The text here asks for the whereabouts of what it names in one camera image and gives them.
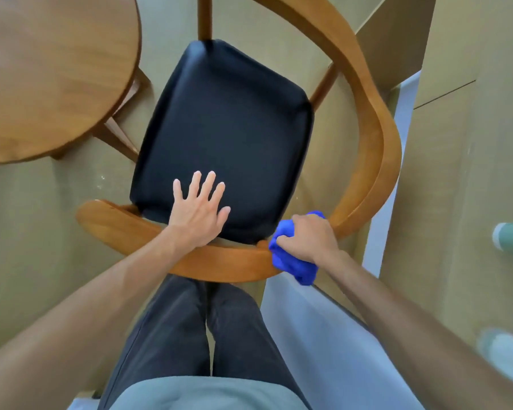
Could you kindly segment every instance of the forearm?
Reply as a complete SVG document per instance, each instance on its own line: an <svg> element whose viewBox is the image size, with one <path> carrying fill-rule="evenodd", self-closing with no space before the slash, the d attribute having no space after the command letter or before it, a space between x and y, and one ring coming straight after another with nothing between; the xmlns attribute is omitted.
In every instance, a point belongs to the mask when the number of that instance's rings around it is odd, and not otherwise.
<svg viewBox="0 0 513 410"><path fill-rule="evenodd" d="M177 260L167 235L97 276L0 349L0 409L66 408Z"/></svg>
<svg viewBox="0 0 513 410"><path fill-rule="evenodd" d="M324 268L428 409L513 409L513 383L452 332L342 252Z"/></svg>

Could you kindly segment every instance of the dark jeans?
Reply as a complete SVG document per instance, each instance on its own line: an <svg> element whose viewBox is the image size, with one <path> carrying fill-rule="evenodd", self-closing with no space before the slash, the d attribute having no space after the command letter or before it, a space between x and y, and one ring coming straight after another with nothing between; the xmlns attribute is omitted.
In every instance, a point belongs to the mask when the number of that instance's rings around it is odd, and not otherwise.
<svg viewBox="0 0 513 410"><path fill-rule="evenodd" d="M205 319L215 339L213 377L280 384L310 408L251 296L230 284L168 275L129 335L98 410L139 381L210 376Z"/></svg>

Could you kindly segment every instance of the black leather seat cushion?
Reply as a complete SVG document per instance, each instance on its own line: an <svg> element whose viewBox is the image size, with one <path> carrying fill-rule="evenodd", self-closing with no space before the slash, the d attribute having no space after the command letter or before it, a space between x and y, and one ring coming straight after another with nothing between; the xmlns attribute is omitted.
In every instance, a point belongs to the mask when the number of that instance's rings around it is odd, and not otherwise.
<svg viewBox="0 0 513 410"><path fill-rule="evenodd" d="M220 236L254 244L283 215L313 121L299 86L224 41L194 41L154 110L131 201L145 218L167 223L173 180L186 198L195 171L214 171L215 184L226 184L221 206L232 208Z"/></svg>

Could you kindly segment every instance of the round wooden table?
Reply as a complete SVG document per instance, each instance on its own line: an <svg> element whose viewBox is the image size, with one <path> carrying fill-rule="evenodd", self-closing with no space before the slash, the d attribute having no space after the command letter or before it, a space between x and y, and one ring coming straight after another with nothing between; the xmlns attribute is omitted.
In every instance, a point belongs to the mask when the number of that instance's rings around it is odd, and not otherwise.
<svg viewBox="0 0 513 410"><path fill-rule="evenodd" d="M0 164L52 155L105 122L140 56L135 0L0 0Z"/></svg>

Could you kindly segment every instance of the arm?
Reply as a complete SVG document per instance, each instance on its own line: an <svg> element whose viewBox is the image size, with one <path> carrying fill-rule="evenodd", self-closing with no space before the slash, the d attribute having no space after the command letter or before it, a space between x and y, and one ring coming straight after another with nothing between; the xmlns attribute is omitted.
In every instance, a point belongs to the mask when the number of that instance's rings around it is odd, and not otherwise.
<svg viewBox="0 0 513 410"><path fill-rule="evenodd" d="M215 174L198 196L196 172L187 199L175 180L169 225L149 244L70 295L0 349L0 409L67 408L96 362L125 340L153 289L185 254L221 231L230 212L217 214L224 183L208 200Z"/></svg>
<svg viewBox="0 0 513 410"><path fill-rule="evenodd" d="M294 216L277 243L325 269L355 304L392 363L428 409L513 409L513 383L434 317L339 250L327 220Z"/></svg>

